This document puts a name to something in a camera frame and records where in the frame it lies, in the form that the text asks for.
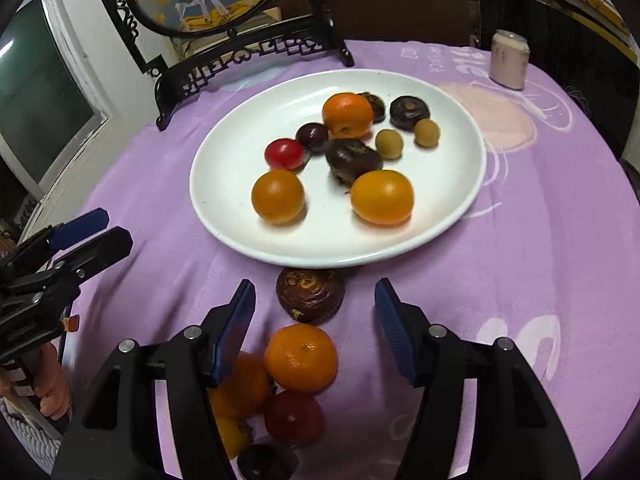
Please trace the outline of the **person left hand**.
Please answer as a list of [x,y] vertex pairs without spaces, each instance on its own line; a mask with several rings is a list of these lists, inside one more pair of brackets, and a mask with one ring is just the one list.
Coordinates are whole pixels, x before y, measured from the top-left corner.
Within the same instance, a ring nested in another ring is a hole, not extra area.
[[[39,409],[44,417],[58,420],[70,409],[70,385],[65,370],[58,362],[54,344],[46,342],[39,347],[40,359],[34,379],[35,395],[40,399]],[[20,398],[13,393],[13,384],[4,370],[1,371],[1,396],[6,400],[8,412],[14,418],[26,419],[26,413],[18,405]]]

